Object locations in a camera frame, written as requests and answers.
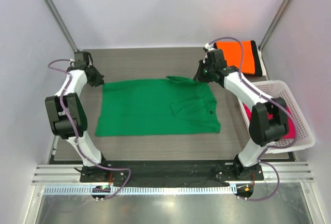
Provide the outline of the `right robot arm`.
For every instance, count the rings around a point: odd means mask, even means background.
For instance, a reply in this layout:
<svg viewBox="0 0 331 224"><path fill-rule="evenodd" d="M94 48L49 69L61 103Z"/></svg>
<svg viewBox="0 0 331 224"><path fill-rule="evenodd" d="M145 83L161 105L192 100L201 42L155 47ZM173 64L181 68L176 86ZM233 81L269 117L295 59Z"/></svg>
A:
<svg viewBox="0 0 331 224"><path fill-rule="evenodd" d="M228 66L223 51L204 48L194 80L216 82L233 93L251 112L250 139L233 160L233 174L238 180L247 179L257 169L266 151L289 132L287 104L284 99L271 98L247 81L235 66Z"/></svg>

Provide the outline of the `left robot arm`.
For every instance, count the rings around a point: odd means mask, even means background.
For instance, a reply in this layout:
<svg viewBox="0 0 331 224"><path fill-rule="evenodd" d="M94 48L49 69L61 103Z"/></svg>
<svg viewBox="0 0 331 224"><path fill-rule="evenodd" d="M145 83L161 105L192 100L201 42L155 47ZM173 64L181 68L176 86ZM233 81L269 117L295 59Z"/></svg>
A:
<svg viewBox="0 0 331 224"><path fill-rule="evenodd" d="M87 84L91 87L103 85L104 76L95 68L92 55L87 51L75 52L74 58L67 60L69 67L66 70L54 67L55 63L64 61L57 59L48 64L49 69L66 75L59 91L44 101L51 131L71 144L79 154L83 166L76 170L84 179L105 182L110 176L110 169L87 132L87 116L80 101L83 87Z"/></svg>

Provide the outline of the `green t-shirt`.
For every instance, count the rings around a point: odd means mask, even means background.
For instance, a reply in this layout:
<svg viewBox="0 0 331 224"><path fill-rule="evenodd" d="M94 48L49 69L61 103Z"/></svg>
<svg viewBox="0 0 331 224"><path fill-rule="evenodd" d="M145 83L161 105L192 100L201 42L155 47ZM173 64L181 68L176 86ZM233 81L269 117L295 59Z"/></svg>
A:
<svg viewBox="0 0 331 224"><path fill-rule="evenodd" d="M167 76L106 83L95 135L219 133L217 100L206 83Z"/></svg>

